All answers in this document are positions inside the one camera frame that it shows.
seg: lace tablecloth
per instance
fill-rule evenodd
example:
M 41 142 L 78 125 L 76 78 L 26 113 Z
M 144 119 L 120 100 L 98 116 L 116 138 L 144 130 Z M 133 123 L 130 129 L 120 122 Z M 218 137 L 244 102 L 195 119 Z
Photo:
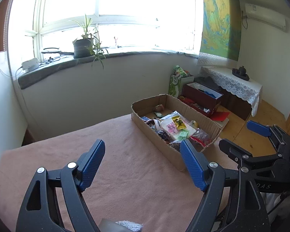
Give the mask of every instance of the lace tablecloth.
M 254 117 L 257 113 L 259 102 L 261 102 L 262 85 L 252 79 L 245 81 L 232 74 L 228 68 L 202 67 L 200 76 L 210 76 L 214 82 L 233 95 L 247 101 L 251 104 L 251 115 Z

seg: white wall-mounted air conditioner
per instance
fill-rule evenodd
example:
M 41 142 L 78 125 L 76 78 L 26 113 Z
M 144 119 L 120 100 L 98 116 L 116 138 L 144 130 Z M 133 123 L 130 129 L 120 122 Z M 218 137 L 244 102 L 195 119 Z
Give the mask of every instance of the white wall-mounted air conditioner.
M 245 8 L 248 18 L 268 23 L 284 32 L 286 31 L 286 20 L 282 14 L 271 9 L 248 3 L 245 4 Z

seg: bed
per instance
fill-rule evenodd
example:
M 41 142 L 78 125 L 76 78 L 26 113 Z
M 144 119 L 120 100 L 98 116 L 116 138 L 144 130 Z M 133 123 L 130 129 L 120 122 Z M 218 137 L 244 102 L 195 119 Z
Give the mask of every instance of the bed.
M 7 227 L 15 231 L 22 199 L 37 168 L 62 168 L 87 152 L 98 138 L 105 142 L 105 156 L 91 187 L 83 193 L 96 223 L 107 218 L 141 223 L 143 232 L 185 231 L 203 192 L 187 171 L 179 172 L 161 154 L 130 115 L 6 151 L 0 161 L 0 218 Z M 205 156 L 236 169 L 218 142 L 205 150 Z M 221 207 L 227 195 L 225 189 Z M 65 227 L 73 231 L 61 189 L 57 196 Z

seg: black flower pot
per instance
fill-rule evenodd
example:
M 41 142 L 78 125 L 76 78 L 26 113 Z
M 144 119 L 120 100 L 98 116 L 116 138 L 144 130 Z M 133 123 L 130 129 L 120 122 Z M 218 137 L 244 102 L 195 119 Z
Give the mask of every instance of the black flower pot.
M 74 58 L 81 58 L 91 56 L 90 51 L 87 48 L 92 47 L 92 39 L 80 39 L 74 43 Z

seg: cardboard box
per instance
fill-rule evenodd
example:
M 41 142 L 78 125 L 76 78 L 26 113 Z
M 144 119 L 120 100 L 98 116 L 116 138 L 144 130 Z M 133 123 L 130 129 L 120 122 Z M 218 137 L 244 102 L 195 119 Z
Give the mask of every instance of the cardboard box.
M 216 98 L 209 96 L 204 91 L 206 91 L 207 93 L 213 94 Z M 200 108 L 198 108 L 192 104 L 187 104 L 186 102 L 181 100 L 185 104 L 189 105 L 191 108 L 195 109 L 196 111 L 202 113 L 203 115 L 205 115 L 206 117 L 209 118 L 217 110 L 217 108 L 221 102 L 223 94 L 216 92 L 216 91 L 214 91 L 214 90 L 212 90 L 204 85 L 201 85 L 198 83 L 191 83 L 191 84 L 186 84 L 184 86 L 183 96 L 190 98 L 191 100 L 193 100 L 194 102 L 196 102 L 200 106 L 203 106 L 203 107 L 209 109 L 210 112 L 207 113 L 207 112 L 201 110 Z
M 202 151 L 216 141 L 221 132 L 221 128 L 211 119 L 205 117 L 201 113 L 170 95 L 162 94 L 143 99 L 132 104 L 131 118 L 135 124 L 179 171 L 184 171 L 186 166 L 181 154 L 173 147 L 169 146 L 141 119 L 143 116 L 148 118 L 156 117 L 153 113 L 153 108 L 159 104 L 162 104 L 165 107 L 165 110 L 161 112 L 163 116 L 174 111 L 178 111 L 187 120 L 195 120 L 199 124 L 199 127 L 210 136 L 212 143 L 203 148 Z
M 192 83 L 193 80 L 194 76 L 192 75 L 189 75 L 186 78 L 178 78 L 176 75 L 172 74 L 169 87 L 169 95 L 175 98 L 182 95 L 184 85 Z

